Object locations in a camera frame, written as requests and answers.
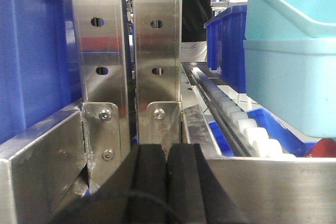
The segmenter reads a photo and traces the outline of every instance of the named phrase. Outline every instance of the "stainless steel panel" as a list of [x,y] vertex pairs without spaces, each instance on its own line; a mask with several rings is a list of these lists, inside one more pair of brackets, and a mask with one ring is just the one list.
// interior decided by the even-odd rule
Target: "stainless steel panel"
[[90,190],[95,192],[121,163],[118,107],[84,102],[82,109]]
[[147,108],[147,130],[143,142],[162,144],[167,154],[181,139],[181,103],[152,102]]
[[151,102],[180,100],[181,0],[133,0],[138,131]]
[[0,145],[0,223],[45,223],[85,164],[72,105]]
[[125,0],[72,0],[72,5],[83,100],[118,106],[124,158],[130,150],[129,107],[133,101],[128,90],[132,76]]
[[252,223],[335,223],[336,160],[208,160],[215,176]]

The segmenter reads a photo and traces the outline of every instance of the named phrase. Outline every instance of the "metal bar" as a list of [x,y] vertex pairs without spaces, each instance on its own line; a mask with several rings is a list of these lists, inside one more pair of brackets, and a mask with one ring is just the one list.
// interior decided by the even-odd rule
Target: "metal bar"
[[223,158],[184,69],[181,69],[183,142],[198,143],[207,158]]
[[0,145],[0,223],[45,223],[84,168],[77,105]]
[[180,100],[182,2],[133,0],[133,11],[138,134],[140,143],[150,143],[148,105]]
[[120,152],[130,150],[133,98],[125,0],[72,0],[84,102],[112,102],[119,109]]

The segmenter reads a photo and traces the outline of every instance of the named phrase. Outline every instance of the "blue bin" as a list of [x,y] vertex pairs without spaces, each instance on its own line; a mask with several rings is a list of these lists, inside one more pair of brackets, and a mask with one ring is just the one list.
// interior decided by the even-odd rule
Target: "blue bin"
[[81,97],[71,0],[0,0],[0,143]]
[[209,126],[214,134],[214,137],[216,138],[217,144],[222,154],[228,157],[235,156],[234,153],[232,152],[231,147],[227,143],[225,136],[223,135],[220,128],[218,127],[218,124],[216,123],[216,121],[209,122]]
[[256,120],[261,127],[264,127],[289,153],[295,156],[302,157],[314,145],[312,142],[304,143],[299,140],[265,108],[250,110],[247,114]]
[[246,93],[245,39],[247,5],[226,9],[205,23],[208,66],[238,93]]

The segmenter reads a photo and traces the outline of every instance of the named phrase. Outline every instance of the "screw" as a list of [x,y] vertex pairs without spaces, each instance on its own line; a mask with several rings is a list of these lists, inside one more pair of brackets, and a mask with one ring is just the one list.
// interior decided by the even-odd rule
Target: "screw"
[[110,161],[114,158],[114,152],[113,150],[111,149],[106,149],[104,152],[103,152],[103,159],[105,161]]
[[163,109],[156,109],[154,111],[154,119],[155,120],[162,120],[165,115],[166,115],[166,113],[164,112]]
[[109,110],[102,110],[99,113],[99,118],[102,121],[110,121],[112,117],[111,117],[111,113]]

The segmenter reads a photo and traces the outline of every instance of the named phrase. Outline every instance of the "light blue container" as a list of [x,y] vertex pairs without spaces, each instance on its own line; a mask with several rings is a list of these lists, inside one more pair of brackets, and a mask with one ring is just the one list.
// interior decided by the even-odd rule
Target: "light blue container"
[[245,36],[259,39],[336,37],[335,0],[248,0]]
[[336,38],[245,40],[248,96],[312,137],[336,136]]

